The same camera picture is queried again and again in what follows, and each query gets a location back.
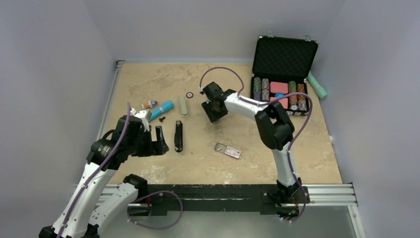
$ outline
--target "blue cylinder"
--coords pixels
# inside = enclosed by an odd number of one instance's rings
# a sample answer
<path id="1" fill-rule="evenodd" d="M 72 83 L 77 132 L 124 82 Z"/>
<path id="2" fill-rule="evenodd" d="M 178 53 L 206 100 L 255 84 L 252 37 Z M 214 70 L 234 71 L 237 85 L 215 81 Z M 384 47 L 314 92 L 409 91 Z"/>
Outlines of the blue cylinder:
<path id="1" fill-rule="evenodd" d="M 160 107 L 152 111 L 152 116 L 150 116 L 149 121 L 159 117 L 160 115 L 166 113 L 167 111 L 173 108 L 173 102 L 171 100 L 164 102 Z"/>

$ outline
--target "open case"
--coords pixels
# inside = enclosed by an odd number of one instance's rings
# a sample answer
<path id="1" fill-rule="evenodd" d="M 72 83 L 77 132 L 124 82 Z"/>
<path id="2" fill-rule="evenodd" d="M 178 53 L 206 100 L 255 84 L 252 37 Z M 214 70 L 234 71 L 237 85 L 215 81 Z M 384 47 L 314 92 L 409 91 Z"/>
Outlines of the open case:
<path id="1" fill-rule="evenodd" d="M 289 83 L 295 81 L 303 84 L 308 93 L 306 78 L 314 61 L 318 42 L 310 39 L 291 39 L 273 36 L 259 36 L 252 67 L 251 95 L 254 99 L 254 78 L 267 78 L 269 82 Z M 309 112 L 309 102 L 306 100 L 306 110 L 290 109 L 290 102 L 285 108 L 288 115 L 304 116 Z"/>

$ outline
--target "washer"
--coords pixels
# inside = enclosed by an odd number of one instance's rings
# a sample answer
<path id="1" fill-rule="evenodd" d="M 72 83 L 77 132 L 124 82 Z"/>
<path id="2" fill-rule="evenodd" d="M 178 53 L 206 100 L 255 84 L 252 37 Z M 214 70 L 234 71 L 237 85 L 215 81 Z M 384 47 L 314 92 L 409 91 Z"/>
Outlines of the washer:
<path id="1" fill-rule="evenodd" d="M 185 96 L 186 96 L 187 98 L 192 98 L 192 97 L 194 97 L 194 93 L 192 93 L 192 92 L 188 92 Z"/>

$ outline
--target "metal piece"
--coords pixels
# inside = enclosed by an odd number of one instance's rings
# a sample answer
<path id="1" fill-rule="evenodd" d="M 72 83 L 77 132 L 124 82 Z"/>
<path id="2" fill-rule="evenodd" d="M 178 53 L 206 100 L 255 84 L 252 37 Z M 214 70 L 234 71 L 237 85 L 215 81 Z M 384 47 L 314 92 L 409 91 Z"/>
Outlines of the metal piece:
<path id="1" fill-rule="evenodd" d="M 348 208 L 356 237 L 366 238 L 365 230 L 363 229 L 362 221 L 359 216 L 359 209 L 357 208 L 357 206 L 348 206 Z"/>
<path id="2" fill-rule="evenodd" d="M 112 80 L 111 91 L 109 92 L 108 99 L 106 101 L 104 115 L 102 116 L 100 127 L 99 127 L 99 132 L 98 132 L 98 135 L 97 135 L 96 139 L 100 139 L 102 137 L 102 135 L 104 134 L 105 130 L 106 130 L 106 124 L 108 123 L 112 101 L 114 100 L 115 91 L 116 91 L 118 81 L 119 81 L 119 77 L 120 77 L 120 74 L 121 74 L 122 65 L 124 63 L 125 63 L 125 60 L 118 60 L 117 61 L 117 65 L 116 65 L 116 69 L 115 69 L 115 73 L 114 73 L 114 78 Z"/>
<path id="3" fill-rule="evenodd" d="M 134 114 L 134 117 L 142 120 L 142 123 L 144 125 L 144 132 L 150 130 L 149 120 L 151 116 L 152 112 L 149 109 L 141 110 Z"/>

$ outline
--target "stack of poker chips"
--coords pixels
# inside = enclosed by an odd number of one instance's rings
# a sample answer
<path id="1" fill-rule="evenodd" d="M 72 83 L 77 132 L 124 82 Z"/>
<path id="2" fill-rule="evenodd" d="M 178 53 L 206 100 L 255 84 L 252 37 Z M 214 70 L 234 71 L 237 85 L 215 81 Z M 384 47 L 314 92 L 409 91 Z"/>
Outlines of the stack of poker chips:
<path id="1" fill-rule="evenodd" d="M 296 93 L 296 82 L 290 81 L 289 82 L 289 93 Z M 298 109 L 298 97 L 296 95 L 289 97 L 290 102 L 290 109 L 297 110 Z"/>
<path id="2" fill-rule="evenodd" d="M 298 89 L 298 92 L 305 93 L 305 86 L 302 83 L 299 83 L 298 84 L 297 89 Z M 306 111 L 306 100 L 305 100 L 305 96 L 298 95 L 298 105 L 299 105 L 299 110 Z"/>
<path id="3" fill-rule="evenodd" d="M 254 100 L 261 101 L 261 79 L 258 77 L 254 78 Z"/>
<path id="4" fill-rule="evenodd" d="M 268 78 L 263 78 L 261 81 L 261 101 L 270 101 L 270 82 L 268 81 Z"/>

